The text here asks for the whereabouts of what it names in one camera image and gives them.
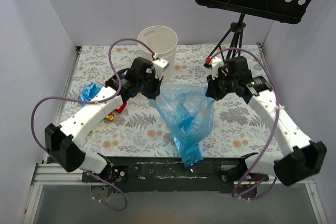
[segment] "gray floor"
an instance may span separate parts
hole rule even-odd
[[[89,190],[44,186],[35,223],[317,223],[304,184],[276,184],[267,197],[251,203],[214,192],[130,193],[123,212],[92,200]],[[121,206],[121,196],[110,202]]]

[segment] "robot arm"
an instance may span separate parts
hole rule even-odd
[[[125,77],[121,77],[122,88],[113,99],[96,104],[87,104],[75,115],[60,123],[50,124],[45,129],[46,149],[67,172],[79,168],[89,170],[103,179],[112,175],[109,161],[99,153],[84,152],[80,144],[89,132],[103,120],[111,111],[119,108],[138,93],[149,99],[155,99],[160,94],[163,72],[169,67],[169,62],[163,59],[149,61],[136,58]],[[111,97],[118,89],[116,77],[110,78],[96,95],[93,101]]]
[[[261,117],[266,127],[271,129],[275,122],[275,94],[264,77],[252,77],[245,57],[235,57],[226,62],[227,73],[221,59],[214,58],[204,66],[212,68],[207,77],[206,96],[215,100],[222,99],[228,93],[236,93]],[[287,112],[281,108],[279,121],[275,131],[275,139],[279,144],[283,158],[263,156],[252,169],[253,173],[274,175],[284,185],[292,185],[302,179],[317,174],[322,166],[327,148],[322,142],[313,142],[304,134]],[[243,158],[238,171],[241,175],[251,167],[256,155]]]

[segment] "yellow object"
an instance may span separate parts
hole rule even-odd
[[[114,115],[113,115],[113,114],[112,114],[112,115],[109,115],[108,118],[109,118],[110,121],[113,121],[113,119],[114,119]]]

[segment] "red object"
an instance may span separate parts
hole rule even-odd
[[[127,102],[125,102],[123,105],[121,105],[118,109],[115,109],[114,111],[121,113],[126,107],[126,105],[127,105]]]
[[[208,58],[206,58],[205,63],[210,64],[211,61],[212,61],[212,59],[210,57],[208,57]]]

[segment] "blue plastic bag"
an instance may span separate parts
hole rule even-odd
[[[101,88],[102,87],[98,87],[94,82],[92,82],[90,85],[84,86],[78,99],[81,101],[91,101],[91,99],[94,98],[99,93]]]
[[[160,95],[152,100],[172,132],[185,167],[203,159],[198,143],[212,131],[215,100],[205,92],[206,87],[193,85],[161,86]]]

